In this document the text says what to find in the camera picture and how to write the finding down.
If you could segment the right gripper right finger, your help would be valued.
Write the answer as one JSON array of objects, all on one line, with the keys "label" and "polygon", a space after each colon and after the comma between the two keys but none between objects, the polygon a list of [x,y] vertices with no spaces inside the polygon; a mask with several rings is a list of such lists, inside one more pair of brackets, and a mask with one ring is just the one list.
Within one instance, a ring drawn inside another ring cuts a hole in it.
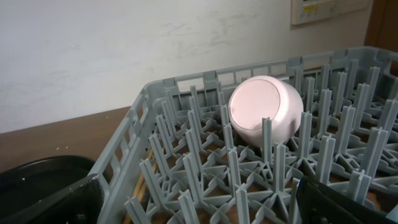
[{"label": "right gripper right finger", "polygon": [[303,224],[397,224],[307,176],[300,179],[296,197]]}]

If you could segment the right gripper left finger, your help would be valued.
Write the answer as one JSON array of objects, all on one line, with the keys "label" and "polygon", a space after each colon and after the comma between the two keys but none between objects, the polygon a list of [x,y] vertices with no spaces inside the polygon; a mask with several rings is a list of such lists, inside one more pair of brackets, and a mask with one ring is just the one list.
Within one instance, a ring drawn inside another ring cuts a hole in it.
[{"label": "right gripper left finger", "polygon": [[90,174],[32,206],[1,219],[1,223],[96,223],[103,200],[100,176]]}]

